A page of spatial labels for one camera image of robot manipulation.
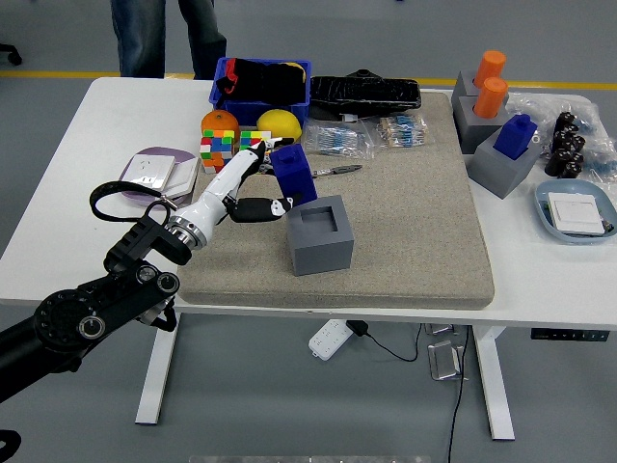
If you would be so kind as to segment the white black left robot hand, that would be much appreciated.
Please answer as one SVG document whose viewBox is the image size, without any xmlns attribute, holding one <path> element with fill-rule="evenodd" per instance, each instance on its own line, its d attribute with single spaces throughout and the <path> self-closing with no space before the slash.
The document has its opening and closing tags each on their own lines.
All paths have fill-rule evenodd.
<svg viewBox="0 0 617 463">
<path fill-rule="evenodd" d="M 171 217 L 167 229 L 191 249 L 200 249 L 211 241 L 214 227 L 227 216 L 236 223 L 271 222 L 283 217 L 298 196 L 239 199 L 237 193 L 246 178 L 258 171 L 268 150 L 292 142 L 291 138 L 272 138 L 235 154 L 195 203 L 179 209 Z"/>
</svg>

